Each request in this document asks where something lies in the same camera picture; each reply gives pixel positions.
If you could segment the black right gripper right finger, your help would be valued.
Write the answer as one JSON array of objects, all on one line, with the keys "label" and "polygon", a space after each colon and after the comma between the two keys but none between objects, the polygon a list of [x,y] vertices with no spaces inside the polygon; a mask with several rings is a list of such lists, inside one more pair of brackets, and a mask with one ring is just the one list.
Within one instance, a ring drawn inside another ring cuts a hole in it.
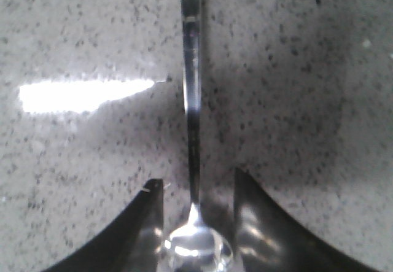
[{"label": "black right gripper right finger", "polygon": [[234,219],[236,246],[246,271],[373,271],[311,233],[239,168]]}]

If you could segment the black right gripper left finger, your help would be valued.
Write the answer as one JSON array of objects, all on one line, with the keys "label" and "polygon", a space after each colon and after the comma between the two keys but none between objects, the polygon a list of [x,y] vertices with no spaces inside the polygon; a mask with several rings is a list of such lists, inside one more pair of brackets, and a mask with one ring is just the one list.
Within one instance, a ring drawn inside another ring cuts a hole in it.
[{"label": "black right gripper left finger", "polygon": [[45,271],[157,271],[163,180],[150,179],[99,234]]}]

